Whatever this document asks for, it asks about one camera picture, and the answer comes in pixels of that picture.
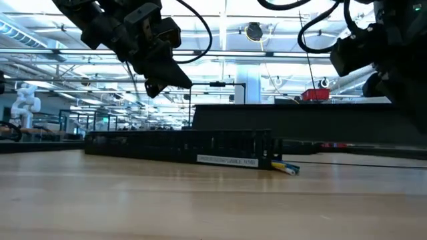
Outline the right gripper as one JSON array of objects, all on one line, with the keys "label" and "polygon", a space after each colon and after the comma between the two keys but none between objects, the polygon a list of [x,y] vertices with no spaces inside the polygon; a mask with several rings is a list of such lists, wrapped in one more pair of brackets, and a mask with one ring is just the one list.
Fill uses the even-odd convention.
[{"label": "right gripper", "polygon": [[387,97],[417,128],[426,133],[426,100],[412,97],[426,90],[426,26],[370,24],[332,46],[330,61],[339,76],[371,65],[363,84],[365,97]]}]

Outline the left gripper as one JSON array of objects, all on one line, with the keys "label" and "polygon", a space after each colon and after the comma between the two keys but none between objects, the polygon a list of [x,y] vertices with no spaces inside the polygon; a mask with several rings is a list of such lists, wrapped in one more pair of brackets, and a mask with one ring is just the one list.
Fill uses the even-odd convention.
[{"label": "left gripper", "polygon": [[173,60],[177,47],[176,23],[138,23],[120,26],[115,53],[127,61],[136,73],[145,76],[145,90],[150,98],[157,97],[168,85],[188,89],[192,81]]}]

